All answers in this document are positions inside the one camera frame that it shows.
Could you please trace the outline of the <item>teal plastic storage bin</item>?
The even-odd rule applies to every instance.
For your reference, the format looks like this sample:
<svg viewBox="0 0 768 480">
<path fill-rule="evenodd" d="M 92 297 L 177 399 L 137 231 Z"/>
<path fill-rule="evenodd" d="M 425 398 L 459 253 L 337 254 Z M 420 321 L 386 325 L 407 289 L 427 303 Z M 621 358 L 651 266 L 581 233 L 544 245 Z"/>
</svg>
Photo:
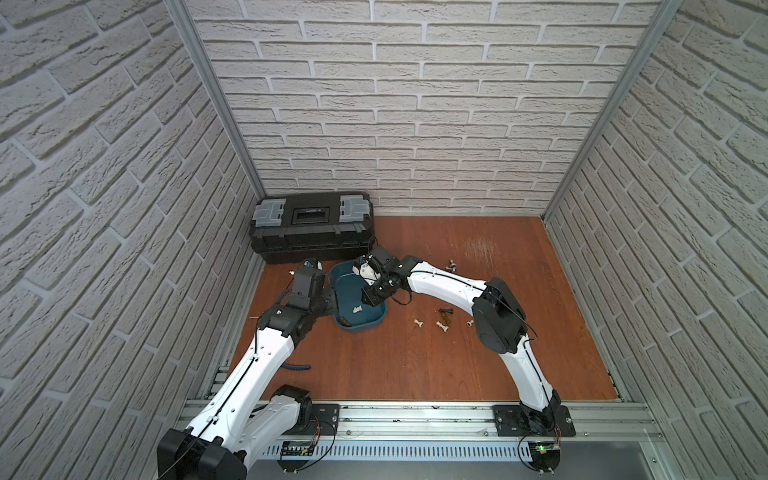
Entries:
<svg viewBox="0 0 768 480">
<path fill-rule="evenodd" d="M 378 327 L 387 314 L 387 305 L 371 307 L 362 303 L 366 282 L 352 272 L 352 264 L 346 261 L 333 266 L 329 282 L 336 294 L 336 324 L 345 332 L 359 333 Z M 358 306 L 362 306 L 362 312 L 353 313 Z"/>
</svg>

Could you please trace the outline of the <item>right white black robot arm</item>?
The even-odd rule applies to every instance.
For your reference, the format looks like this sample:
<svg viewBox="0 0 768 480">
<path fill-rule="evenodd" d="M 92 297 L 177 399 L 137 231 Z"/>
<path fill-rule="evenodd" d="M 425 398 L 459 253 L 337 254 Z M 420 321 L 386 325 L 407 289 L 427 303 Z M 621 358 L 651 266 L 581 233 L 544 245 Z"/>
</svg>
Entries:
<svg viewBox="0 0 768 480">
<path fill-rule="evenodd" d="M 377 306 L 399 290 L 447 302 L 471 315 L 480 342 L 498 354 L 520 398 L 526 432 L 553 435 L 561 406 L 531 347 L 525 313 L 503 280 L 473 280 L 434 267 L 413 256 L 398 259 L 377 249 L 353 262 L 353 272 L 366 283 L 362 302 Z"/>
</svg>

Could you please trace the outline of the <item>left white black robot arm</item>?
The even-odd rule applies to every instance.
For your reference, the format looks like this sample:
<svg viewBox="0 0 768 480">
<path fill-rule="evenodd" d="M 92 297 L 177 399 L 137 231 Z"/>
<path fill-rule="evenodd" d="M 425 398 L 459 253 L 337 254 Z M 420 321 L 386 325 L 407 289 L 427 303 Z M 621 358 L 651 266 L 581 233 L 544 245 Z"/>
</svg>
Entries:
<svg viewBox="0 0 768 480">
<path fill-rule="evenodd" d="M 245 479 L 278 437 L 308 422 L 311 396 L 297 387 L 282 387 L 261 409 L 257 403 L 317 319 L 330 314 L 324 284 L 318 260 L 295 269 L 219 392 L 187 427 L 171 428 L 159 441 L 160 479 Z"/>
</svg>

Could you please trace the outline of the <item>black plastic toolbox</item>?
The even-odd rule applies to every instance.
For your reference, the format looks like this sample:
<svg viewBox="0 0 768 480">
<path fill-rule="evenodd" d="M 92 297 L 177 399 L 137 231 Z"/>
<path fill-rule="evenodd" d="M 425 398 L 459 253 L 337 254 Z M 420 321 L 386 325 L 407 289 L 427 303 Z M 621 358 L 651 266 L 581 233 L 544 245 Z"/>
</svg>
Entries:
<svg viewBox="0 0 768 480">
<path fill-rule="evenodd" d="M 268 264 L 351 260 L 367 253 L 374 237 L 370 196 L 355 191 L 267 197 L 249 226 L 251 248 Z"/>
</svg>

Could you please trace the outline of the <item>left controller board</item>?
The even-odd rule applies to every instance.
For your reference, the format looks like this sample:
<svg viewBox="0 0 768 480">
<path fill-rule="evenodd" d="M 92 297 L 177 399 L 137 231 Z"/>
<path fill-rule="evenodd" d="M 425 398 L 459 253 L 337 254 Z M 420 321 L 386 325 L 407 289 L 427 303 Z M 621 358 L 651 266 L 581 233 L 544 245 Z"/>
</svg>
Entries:
<svg viewBox="0 0 768 480">
<path fill-rule="evenodd" d="M 298 473 L 317 459 L 317 443 L 311 440 L 283 441 L 277 463 L 284 473 Z"/>
</svg>

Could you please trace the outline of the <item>controller board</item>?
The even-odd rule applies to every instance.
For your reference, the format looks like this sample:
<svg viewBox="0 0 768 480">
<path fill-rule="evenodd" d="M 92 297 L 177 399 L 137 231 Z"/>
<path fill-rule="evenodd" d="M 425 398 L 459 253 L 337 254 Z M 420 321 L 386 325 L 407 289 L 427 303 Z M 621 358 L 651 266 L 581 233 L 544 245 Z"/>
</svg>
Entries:
<svg viewBox="0 0 768 480">
<path fill-rule="evenodd" d="M 277 463 L 284 473 L 298 473 L 317 459 L 317 443 L 311 440 L 283 441 Z"/>
<path fill-rule="evenodd" d="M 551 442 L 531 442 L 528 444 L 530 460 L 527 466 L 539 474 L 553 475 L 560 465 L 561 446 Z"/>
</svg>

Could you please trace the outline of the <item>right controller board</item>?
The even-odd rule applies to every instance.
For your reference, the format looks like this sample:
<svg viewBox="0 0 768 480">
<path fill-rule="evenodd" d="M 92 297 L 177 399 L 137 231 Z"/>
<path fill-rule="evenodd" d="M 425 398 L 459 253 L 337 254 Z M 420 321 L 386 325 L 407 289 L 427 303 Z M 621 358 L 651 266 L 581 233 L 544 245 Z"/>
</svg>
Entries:
<svg viewBox="0 0 768 480">
<path fill-rule="evenodd" d="M 539 474 L 553 475 L 560 465 L 561 446 L 551 442 L 531 442 L 528 444 L 530 460 L 527 466 Z"/>
</svg>

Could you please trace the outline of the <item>blue handled pliers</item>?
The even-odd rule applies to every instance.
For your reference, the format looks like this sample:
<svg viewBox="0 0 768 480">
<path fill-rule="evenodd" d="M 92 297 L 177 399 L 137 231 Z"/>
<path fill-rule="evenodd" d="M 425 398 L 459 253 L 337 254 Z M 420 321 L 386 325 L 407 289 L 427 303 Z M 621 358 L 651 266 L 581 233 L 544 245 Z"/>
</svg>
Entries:
<svg viewBox="0 0 768 480">
<path fill-rule="evenodd" d="M 312 366 L 309 364 L 298 365 L 285 362 L 281 365 L 281 368 L 293 372 L 302 372 L 311 370 Z"/>
</svg>

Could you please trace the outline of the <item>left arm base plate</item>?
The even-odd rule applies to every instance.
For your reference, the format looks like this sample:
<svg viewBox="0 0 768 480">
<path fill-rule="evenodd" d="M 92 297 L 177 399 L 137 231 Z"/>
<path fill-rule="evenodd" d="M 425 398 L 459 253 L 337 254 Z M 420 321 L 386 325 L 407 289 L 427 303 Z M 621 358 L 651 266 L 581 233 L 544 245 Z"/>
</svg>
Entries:
<svg viewBox="0 0 768 480">
<path fill-rule="evenodd" d="M 286 432 L 287 436 L 309 437 L 316 435 L 333 436 L 338 427 L 340 405 L 338 403 L 315 403 L 305 418 Z"/>
</svg>

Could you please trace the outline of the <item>aluminium frame rail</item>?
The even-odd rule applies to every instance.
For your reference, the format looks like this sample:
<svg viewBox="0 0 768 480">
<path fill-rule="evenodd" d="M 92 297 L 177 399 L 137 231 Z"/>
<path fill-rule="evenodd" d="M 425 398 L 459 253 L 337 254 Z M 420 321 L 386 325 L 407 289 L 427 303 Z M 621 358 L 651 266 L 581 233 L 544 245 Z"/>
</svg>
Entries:
<svg viewBox="0 0 768 480">
<path fill-rule="evenodd" d="M 331 420 L 339 440 L 512 441 L 524 436 L 494 402 L 400 402 L 319 400 L 314 415 Z M 665 439 L 642 403 L 566 402 L 556 433 L 530 434 L 528 441 L 659 442 Z"/>
</svg>

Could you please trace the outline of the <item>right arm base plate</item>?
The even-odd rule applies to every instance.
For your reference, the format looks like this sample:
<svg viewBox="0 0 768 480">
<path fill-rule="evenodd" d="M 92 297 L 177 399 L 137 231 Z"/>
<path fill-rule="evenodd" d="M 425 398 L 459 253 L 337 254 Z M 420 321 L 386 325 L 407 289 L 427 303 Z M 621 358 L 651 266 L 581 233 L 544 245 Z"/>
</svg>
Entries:
<svg viewBox="0 0 768 480">
<path fill-rule="evenodd" d="M 499 437 L 576 436 L 574 421 L 564 405 L 539 412 L 522 404 L 497 404 L 491 410 Z"/>
</svg>

